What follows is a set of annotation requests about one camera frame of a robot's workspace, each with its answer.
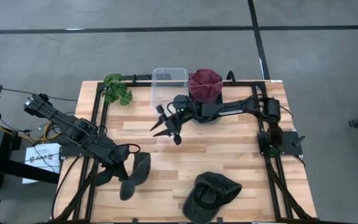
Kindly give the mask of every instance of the yellow cable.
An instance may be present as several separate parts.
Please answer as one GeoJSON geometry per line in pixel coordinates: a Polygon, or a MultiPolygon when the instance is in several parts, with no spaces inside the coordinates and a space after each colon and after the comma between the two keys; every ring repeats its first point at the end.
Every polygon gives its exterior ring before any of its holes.
{"type": "MultiPolygon", "coordinates": [[[[5,132],[5,133],[12,134],[11,132],[9,132],[9,131],[7,131],[7,130],[1,128],[1,127],[0,127],[0,130],[3,131],[3,132],[5,132]]],[[[59,132],[58,134],[55,134],[55,135],[53,135],[52,137],[50,137],[49,139],[47,139],[47,138],[45,137],[45,134],[46,134],[46,132],[47,132],[46,130],[47,130],[47,129],[45,128],[44,138],[30,138],[30,137],[28,137],[28,136],[26,136],[26,135],[23,135],[23,134],[19,134],[18,136],[19,136],[20,138],[27,139],[27,140],[36,140],[36,141],[43,141],[43,142],[44,142],[45,140],[54,139],[54,138],[56,138],[57,136],[59,136],[59,135],[61,134],[61,132],[59,132]]]]}
{"type": "Polygon", "coordinates": [[[42,143],[44,143],[45,139],[47,138],[47,131],[48,131],[48,128],[49,128],[50,124],[52,124],[52,122],[49,121],[49,123],[45,126],[44,140],[42,140],[42,143]]]}

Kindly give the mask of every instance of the plastic bin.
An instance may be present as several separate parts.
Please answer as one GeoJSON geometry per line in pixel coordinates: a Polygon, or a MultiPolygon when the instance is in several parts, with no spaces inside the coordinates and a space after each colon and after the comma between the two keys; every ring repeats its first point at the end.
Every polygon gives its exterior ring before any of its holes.
{"type": "Polygon", "coordinates": [[[189,74],[185,68],[156,68],[152,74],[152,99],[151,107],[157,113],[156,106],[162,105],[167,110],[167,105],[177,95],[189,95],[189,74]]]}

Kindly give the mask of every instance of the green leaves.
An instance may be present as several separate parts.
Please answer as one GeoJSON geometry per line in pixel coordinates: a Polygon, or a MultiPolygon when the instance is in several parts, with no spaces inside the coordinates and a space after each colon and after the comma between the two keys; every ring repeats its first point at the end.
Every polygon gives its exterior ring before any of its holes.
{"type": "Polygon", "coordinates": [[[113,73],[104,78],[104,84],[107,90],[104,94],[104,101],[108,104],[114,103],[119,99],[119,103],[122,106],[128,105],[132,101],[132,92],[127,85],[121,83],[122,75],[119,73],[113,73]]]}
{"type": "Polygon", "coordinates": [[[125,95],[121,96],[121,99],[119,100],[119,103],[122,105],[122,106],[126,106],[129,104],[129,102],[132,101],[132,91],[128,91],[126,92],[125,95]]]}
{"type": "Polygon", "coordinates": [[[104,84],[106,86],[117,85],[121,82],[121,80],[122,80],[122,75],[120,73],[113,73],[107,75],[106,78],[104,78],[104,84]]]}

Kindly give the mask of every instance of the black cloth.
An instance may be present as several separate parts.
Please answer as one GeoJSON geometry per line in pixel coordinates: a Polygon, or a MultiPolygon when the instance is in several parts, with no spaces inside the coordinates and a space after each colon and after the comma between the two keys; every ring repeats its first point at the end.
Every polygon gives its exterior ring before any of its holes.
{"type": "Polygon", "coordinates": [[[134,168],[131,176],[127,180],[121,181],[121,188],[119,197],[121,200],[130,199],[134,192],[135,187],[143,184],[150,173],[151,156],[148,152],[138,152],[135,154],[134,168]]]}
{"type": "Polygon", "coordinates": [[[183,214],[195,224],[206,224],[221,207],[240,193],[241,184],[214,172],[197,176],[195,186],[183,205],[183,214]]]}

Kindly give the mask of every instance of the black cap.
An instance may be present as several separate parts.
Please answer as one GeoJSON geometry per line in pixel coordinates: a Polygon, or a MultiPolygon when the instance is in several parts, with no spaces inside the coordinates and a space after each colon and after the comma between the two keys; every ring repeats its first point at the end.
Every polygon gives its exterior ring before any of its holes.
{"type": "Polygon", "coordinates": [[[235,199],[241,188],[241,184],[222,174],[214,172],[200,174],[183,205],[183,214],[195,224],[209,223],[223,205],[235,199]]]}

